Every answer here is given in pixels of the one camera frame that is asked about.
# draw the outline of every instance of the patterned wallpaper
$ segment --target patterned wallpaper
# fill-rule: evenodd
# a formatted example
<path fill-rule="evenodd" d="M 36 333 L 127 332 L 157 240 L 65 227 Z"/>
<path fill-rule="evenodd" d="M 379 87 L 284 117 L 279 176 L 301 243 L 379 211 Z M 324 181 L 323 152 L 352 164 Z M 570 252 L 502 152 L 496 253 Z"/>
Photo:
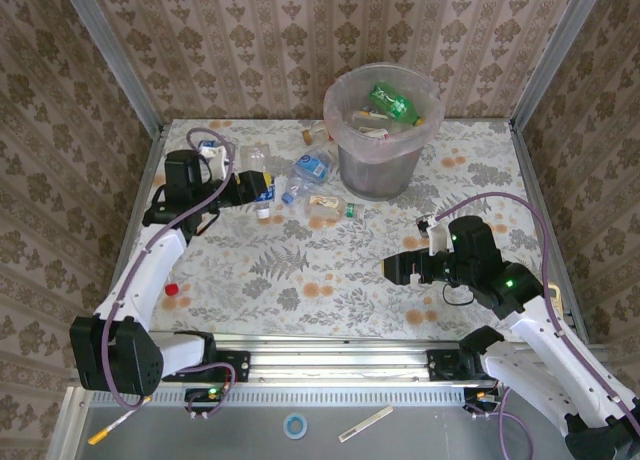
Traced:
<path fill-rule="evenodd" d="M 318 118 L 327 88 L 392 61 L 449 117 L 508 117 L 569 0 L 100 0 L 157 111 Z"/>
<path fill-rule="evenodd" d="M 640 0 L 598 0 L 524 133 L 591 339 L 640 391 Z"/>
<path fill-rule="evenodd" d="M 0 0 L 0 458 L 44 458 L 149 146 L 69 0 Z"/>

